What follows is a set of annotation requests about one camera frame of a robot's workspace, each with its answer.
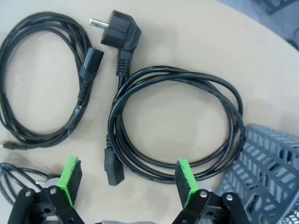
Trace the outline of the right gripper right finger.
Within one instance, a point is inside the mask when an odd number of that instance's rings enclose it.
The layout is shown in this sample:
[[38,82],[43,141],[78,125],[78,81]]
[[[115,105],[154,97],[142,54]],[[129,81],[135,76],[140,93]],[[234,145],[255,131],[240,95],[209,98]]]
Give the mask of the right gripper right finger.
[[183,207],[174,224],[249,223],[239,196],[234,192],[218,196],[207,189],[200,189],[186,159],[178,159],[174,180]]

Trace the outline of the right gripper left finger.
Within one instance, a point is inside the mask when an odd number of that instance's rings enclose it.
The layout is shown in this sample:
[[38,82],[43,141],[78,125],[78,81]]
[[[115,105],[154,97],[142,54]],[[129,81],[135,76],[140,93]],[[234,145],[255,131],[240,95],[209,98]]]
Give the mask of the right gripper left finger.
[[81,178],[81,160],[69,157],[60,177],[47,180],[39,192],[28,187],[19,191],[8,223],[83,224],[74,209]]

